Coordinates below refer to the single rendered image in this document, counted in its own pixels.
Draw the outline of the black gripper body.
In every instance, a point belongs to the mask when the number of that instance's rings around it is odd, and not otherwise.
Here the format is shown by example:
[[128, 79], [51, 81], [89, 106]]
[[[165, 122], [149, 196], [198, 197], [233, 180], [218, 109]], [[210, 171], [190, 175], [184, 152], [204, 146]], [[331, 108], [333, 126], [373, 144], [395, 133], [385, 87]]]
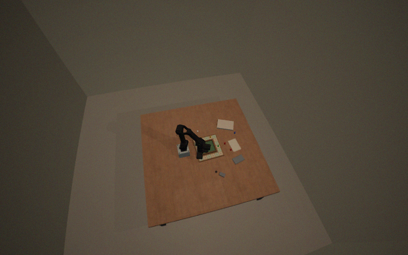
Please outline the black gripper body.
[[199, 149], [197, 148], [198, 154], [197, 154], [197, 156], [196, 156], [196, 159], [202, 159], [202, 158], [203, 158], [202, 150], [203, 150], [203, 149], [199, 150]]

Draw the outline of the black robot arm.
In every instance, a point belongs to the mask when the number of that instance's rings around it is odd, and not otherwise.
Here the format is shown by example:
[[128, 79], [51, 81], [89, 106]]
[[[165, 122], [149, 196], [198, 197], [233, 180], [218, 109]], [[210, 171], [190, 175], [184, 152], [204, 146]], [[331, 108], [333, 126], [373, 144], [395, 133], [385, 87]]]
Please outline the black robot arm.
[[[186, 132], [183, 132], [183, 129], [186, 129]], [[188, 140], [185, 139], [184, 135], [188, 135], [190, 136], [194, 141], [195, 141], [195, 146], [197, 146], [197, 148], [199, 150], [202, 150], [202, 153], [208, 153], [208, 151], [211, 148], [210, 144], [205, 144], [205, 140], [202, 139], [201, 137], [198, 137], [191, 129], [187, 128], [184, 125], [177, 125], [176, 131], [175, 133], [177, 135], [179, 135], [181, 143], [180, 143], [180, 147], [179, 149], [181, 150], [181, 152], [184, 152], [187, 150], [187, 146], [188, 146]]]

